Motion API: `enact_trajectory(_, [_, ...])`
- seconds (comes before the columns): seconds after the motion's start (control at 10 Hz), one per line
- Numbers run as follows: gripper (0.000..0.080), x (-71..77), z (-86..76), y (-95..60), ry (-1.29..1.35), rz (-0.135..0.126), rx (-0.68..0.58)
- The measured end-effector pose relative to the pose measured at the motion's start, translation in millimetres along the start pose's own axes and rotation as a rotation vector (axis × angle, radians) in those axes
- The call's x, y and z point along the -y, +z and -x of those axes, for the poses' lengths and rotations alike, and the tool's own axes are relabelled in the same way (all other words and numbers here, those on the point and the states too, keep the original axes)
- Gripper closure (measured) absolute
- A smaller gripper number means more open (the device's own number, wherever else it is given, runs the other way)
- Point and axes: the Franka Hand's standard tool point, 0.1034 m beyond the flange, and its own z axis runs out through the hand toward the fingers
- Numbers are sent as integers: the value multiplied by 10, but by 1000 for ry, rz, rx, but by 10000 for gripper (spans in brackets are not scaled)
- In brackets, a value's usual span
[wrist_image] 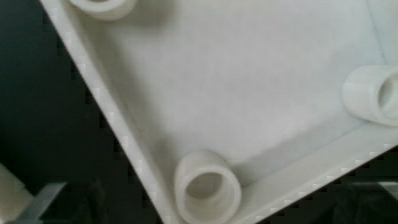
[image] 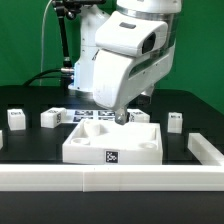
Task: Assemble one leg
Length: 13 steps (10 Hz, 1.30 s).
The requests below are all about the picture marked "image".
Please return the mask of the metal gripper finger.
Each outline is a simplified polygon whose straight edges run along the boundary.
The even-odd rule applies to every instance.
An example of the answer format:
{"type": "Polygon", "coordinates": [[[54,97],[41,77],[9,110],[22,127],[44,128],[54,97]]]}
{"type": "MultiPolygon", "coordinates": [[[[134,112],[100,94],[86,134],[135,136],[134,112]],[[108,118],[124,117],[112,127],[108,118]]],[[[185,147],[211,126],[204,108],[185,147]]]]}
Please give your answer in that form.
{"type": "Polygon", "coordinates": [[[122,107],[115,112],[115,122],[119,125],[127,122],[127,107],[122,107]]]}

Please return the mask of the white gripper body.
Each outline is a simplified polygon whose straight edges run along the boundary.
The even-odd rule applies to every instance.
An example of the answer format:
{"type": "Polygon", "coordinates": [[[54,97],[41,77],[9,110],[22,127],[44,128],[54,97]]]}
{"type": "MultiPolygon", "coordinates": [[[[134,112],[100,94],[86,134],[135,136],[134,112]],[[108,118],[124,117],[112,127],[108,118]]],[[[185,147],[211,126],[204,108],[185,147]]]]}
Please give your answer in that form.
{"type": "Polygon", "coordinates": [[[100,50],[94,63],[94,101],[103,108],[122,108],[170,72],[173,56],[173,49],[155,61],[149,53],[134,58],[100,50]]]}

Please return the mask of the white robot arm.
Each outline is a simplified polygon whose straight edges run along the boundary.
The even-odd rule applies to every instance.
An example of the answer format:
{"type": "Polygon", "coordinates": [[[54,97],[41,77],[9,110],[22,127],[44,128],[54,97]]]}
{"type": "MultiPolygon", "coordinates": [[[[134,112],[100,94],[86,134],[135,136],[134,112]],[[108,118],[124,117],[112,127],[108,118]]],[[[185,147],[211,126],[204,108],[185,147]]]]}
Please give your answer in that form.
{"type": "Polygon", "coordinates": [[[127,122],[127,106],[154,85],[173,64],[176,28],[183,0],[117,0],[112,14],[95,3],[81,8],[81,52],[74,65],[75,95],[115,112],[127,122]]]}

